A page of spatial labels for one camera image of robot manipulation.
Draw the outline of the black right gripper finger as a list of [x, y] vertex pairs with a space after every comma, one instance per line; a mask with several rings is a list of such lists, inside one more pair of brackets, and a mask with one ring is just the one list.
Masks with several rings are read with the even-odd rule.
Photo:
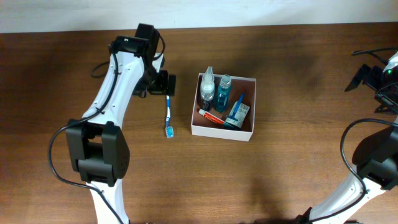
[[397, 114], [397, 101], [394, 101], [383, 93], [376, 94], [375, 99], [380, 103], [375, 109], [375, 113]]
[[353, 77], [353, 79], [350, 81], [350, 83], [346, 87], [345, 92], [348, 92], [348, 91], [351, 91], [351, 90], [354, 90], [355, 88], [357, 88], [359, 86], [359, 84], [363, 81], [365, 76], [370, 72], [370, 70], [371, 70], [371, 68], [368, 65], [363, 64], [358, 69], [355, 76]]

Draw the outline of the clear purple soap pump bottle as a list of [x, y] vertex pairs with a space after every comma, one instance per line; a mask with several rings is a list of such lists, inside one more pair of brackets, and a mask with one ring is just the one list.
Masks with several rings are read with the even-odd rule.
[[203, 110], [211, 110], [214, 95], [215, 78], [213, 75], [213, 67], [208, 66], [205, 74], [202, 76], [200, 84], [201, 108]]

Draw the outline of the white toothpaste tube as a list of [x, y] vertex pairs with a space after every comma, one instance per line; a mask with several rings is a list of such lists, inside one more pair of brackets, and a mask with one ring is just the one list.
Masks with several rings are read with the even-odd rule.
[[218, 118], [215, 115], [213, 115], [213, 114], [211, 114], [208, 111], [205, 111], [203, 109], [199, 109], [198, 113], [200, 115], [202, 115], [204, 118], [210, 120], [211, 122], [213, 122], [215, 124], [218, 124], [218, 125], [226, 128], [226, 129], [236, 130], [236, 131], [240, 131], [241, 130], [241, 128], [239, 128], [239, 127], [237, 127], [237, 126], [235, 126], [235, 125], [233, 125], [231, 123], [228, 123], [228, 122], [222, 120], [221, 118]]

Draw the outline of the blue mouthwash bottle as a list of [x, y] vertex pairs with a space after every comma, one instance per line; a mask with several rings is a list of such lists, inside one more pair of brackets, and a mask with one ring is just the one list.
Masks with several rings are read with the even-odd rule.
[[223, 75], [220, 79], [215, 110], [223, 113], [228, 106], [229, 95], [231, 92], [232, 78], [229, 75]]

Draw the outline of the blue white toothbrush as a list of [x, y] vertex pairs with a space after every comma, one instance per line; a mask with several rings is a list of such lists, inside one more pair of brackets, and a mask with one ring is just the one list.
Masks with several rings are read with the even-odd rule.
[[166, 96], [166, 106], [167, 106], [167, 114], [166, 114], [166, 119], [165, 119], [165, 133], [166, 133], [167, 138], [172, 138], [172, 137], [174, 137], [174, 129], [170, 125], [171, 109], [170, 109], [169, 95]]

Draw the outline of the blue disposable razor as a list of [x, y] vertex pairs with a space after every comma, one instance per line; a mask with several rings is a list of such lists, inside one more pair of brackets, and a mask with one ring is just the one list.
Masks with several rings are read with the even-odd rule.
[[239, 100], [233, 106], [233, 109], [231, 110], [230, 114], [226, 118], [227, 123], [230, 123], [231, 121], [238, 121], [238, 118], [236, 117], [236, 115], [238, 113], [239, 107], [243, 101], [244, 96], [245, 96], [245, 93], [241, 93]]

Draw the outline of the green white soap box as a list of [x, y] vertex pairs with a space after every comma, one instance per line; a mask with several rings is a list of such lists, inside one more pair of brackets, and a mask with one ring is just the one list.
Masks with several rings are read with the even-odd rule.
[[237, 104], [238, 101], [234, 103], [229, 115], [226, 118], [226, 122], [238, 128], [242, 128], [243, 121], [245, 120], [245, 117], [248, 114], [250, 107], [243, 103], [240, 103], [239, 108], [236, 110]]

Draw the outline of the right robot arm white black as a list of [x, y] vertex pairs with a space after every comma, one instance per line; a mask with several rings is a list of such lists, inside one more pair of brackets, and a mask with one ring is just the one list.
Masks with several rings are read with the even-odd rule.
[[[376, 113], [397, 114], [397, 55], [380, 59], [383, 68], [364, 64], [346, 91], [367, 85], [379, 102]], [[360, 123], [377, 123], [385, 128], [364, 138], [356, 147], [352, 161], [345, 156], [344, 145], [351, 128]], [[350, 223], [350, 217], [371, 199], [397, 186], [397, 121], [359, 119], [347, 126], [340, 141], [340, 154], [349, 170], [347, 178], [322, 203], [297, 216], [294, 223]]]

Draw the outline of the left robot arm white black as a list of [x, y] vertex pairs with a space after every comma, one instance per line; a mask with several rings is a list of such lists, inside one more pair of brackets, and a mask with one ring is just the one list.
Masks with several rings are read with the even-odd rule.
[[139, 24], [134, 37], [119, 35], [109, 46], [109, 67], [102, 86], [82, 119], [71, 119], [66, 139], [72, 169], [81, 186], [90, 190], [98, 223], [129, 223], [124, 208], [123, 178], [130, 150], [122, 133], [131, 96], [172, 96], [176, 77], [163, 70], [164, 40], [148, 24]]

